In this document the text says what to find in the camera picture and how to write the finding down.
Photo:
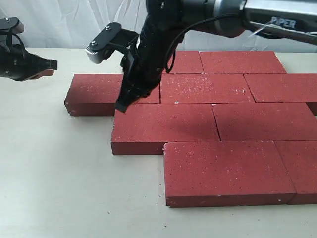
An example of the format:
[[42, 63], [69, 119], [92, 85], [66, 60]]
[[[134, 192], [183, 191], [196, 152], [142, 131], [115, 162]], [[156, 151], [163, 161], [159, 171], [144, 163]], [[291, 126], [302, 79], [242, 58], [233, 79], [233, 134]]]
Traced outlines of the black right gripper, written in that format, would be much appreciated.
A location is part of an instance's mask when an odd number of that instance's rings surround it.
[[114, 108], [125, 113], [128, 107], [158, 86], [169, 60], [175, 61], [175, 49], [181, 40], [175, 38], [182, 31], [179, 26], [159, 29], [145, 24], [139, 44], [133, 48], [133, 62], [124, 70], [119, 96]]

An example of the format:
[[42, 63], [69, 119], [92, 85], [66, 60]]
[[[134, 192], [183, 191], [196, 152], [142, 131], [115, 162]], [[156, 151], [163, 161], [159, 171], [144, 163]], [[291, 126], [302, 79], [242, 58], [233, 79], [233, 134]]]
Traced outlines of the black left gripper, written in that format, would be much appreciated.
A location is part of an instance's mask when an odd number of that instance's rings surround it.
[[0, 76], [17, 82], [53, 76], [58, 62], [31, 54], [21, 45], [0, 47]]

